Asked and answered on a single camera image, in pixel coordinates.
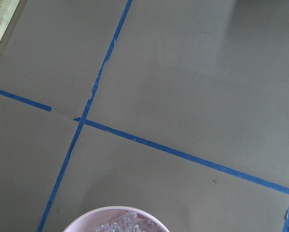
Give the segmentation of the pink bowl with ice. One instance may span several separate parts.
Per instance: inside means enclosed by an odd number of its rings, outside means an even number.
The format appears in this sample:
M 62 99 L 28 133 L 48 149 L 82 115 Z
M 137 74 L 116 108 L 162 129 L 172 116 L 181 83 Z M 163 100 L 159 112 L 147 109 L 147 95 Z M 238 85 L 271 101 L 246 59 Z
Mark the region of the pink bowl with ice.
M 89 211 L 73 221 L 66 232 L 168 232 L 151 214 L 127 206 L 108 206 Z

